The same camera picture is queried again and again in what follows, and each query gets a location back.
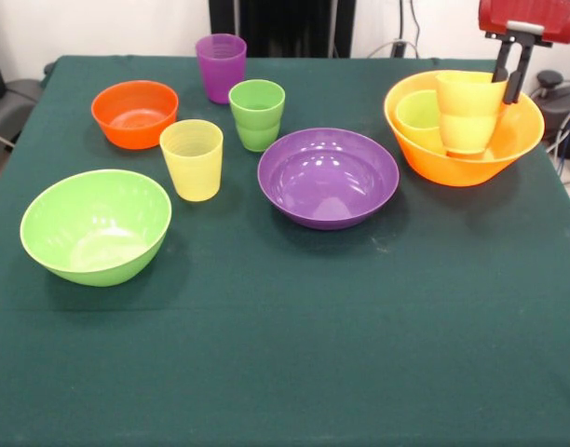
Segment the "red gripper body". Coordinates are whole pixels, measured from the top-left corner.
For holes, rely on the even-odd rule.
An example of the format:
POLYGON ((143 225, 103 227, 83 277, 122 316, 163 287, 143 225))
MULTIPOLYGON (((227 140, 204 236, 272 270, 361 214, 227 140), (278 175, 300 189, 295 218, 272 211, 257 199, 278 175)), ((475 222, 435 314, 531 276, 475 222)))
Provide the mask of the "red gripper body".
POLYGON ((568 0, 481 0, 478 22, 491 34, 532 34, 542 46, 570 44, 568 0))

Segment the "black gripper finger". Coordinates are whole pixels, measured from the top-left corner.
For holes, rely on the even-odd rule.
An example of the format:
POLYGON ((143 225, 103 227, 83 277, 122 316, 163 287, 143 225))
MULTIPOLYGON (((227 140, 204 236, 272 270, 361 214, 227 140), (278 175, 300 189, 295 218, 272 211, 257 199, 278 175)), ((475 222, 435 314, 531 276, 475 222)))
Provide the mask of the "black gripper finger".
POLYGON ((501 42, 492 77, 493 83, 506 81, 509 78, 509 72, 507 70, 506 65, 509 58, 511 47, 512 43, 509 40, 503 40, 501 42))
POLYGON ((532 47, 521 44, 522 51, 516 70, 509 75, 507 86, 503 98, 506 105, 517 103, 521 94, 523 82, 532 55, 532 47))

